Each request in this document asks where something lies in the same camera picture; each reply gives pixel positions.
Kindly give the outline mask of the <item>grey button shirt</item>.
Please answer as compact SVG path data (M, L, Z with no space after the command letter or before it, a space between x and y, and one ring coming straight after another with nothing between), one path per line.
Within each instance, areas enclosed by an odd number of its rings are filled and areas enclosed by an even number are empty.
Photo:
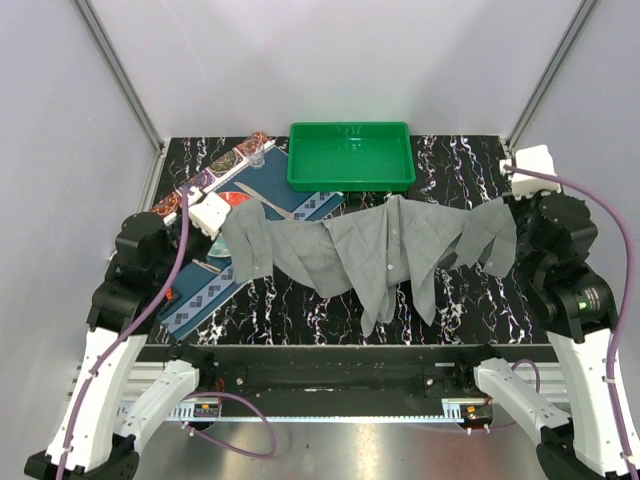
M437 270L480 264L487 274L504 277L516 252L515 222L500 199L464 210L393 195L335 218L270 221L264 232L269 275L279 269L322 298L354 291L365 336L393 319L398 284L409 282L414 308L432 324Z

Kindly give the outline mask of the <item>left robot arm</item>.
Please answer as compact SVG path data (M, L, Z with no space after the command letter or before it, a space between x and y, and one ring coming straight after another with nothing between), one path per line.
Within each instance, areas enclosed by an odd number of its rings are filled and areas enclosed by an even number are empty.
M160 377L120 413L130 372L185 262L189 222L180 231L154 212L128 217L116 253L92 296L84 358L62 423L49 446L31 455L34 479L131 479L144 447L171 410L188 395L215 386L214 357L188 345L170 349Z

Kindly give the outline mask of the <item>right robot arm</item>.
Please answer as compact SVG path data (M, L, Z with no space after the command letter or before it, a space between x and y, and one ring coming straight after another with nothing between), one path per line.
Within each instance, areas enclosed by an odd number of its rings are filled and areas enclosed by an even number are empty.
M622 320L611 288L586 262L598 234L590 211L562 193L504 202L516 227L516 272L558 360L570 410L546 401L490 346L457 361L455 387L498 402L534 443L547 478L636 479L639 435L611 349Z

